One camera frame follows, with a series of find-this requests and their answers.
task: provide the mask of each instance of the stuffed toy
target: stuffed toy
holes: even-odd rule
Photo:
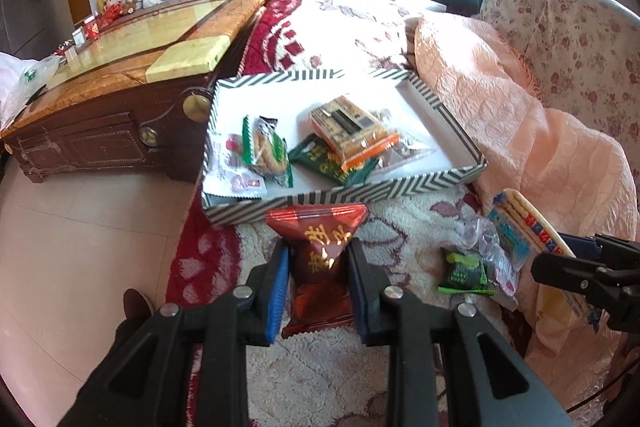
[[[104,13],[102,14],[102,27],[113,23],[122,12],[122,0],[106,0],[104,3]]]
[[[120,10],[120,15],[131,15],[135,12],[137,4],[138,0],[124,0],[124,4]]]

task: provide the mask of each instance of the drawer knob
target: drawer knob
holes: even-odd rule
[[[158,133],[151,129],[151,127],[141,127],[138,134],[140,135],[140,140],[143,144],[148,145],[149,147],[155,147],[158,145]]]
[[[211,112],[211,101],[201,94],[190,94],[182,102],[182,110],[189,120],[207,123]]]

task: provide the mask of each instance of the white tray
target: white tray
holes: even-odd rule
[[[364,109],[387,108],[392,127],[399,127],[436,146],[433,154],[387,174],[369,176],[363,184],[336,187],[330,180],[293,165],[293,188],[268,187],[261,200],[234,200],[202,194],[202,207],[214,225],[259,221],[270,208],[290,204],[370,203],[424,194],[469,183],[487,162],[440,99],[408,70],[305,70],[254,74],[219,80],[213,96],[207,134],[241,134],[246,114],[278,119],[277,133],[290,149],[313,132],[309,111],[348,95]],[[205,143],[204,176],[209,163]]]

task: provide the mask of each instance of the shoe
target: shoe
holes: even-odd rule
[[[153,304],[151,304],[146,295],[133,288],[129,288],[124,292],[122,304],[124,306],[124,315],[128,319],[133,317],[149,318],[155,312]]]

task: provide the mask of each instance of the teddy bear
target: teddy bear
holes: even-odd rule
[[[120,15],[131,15],[136,10],[138,0],[124,0]]]

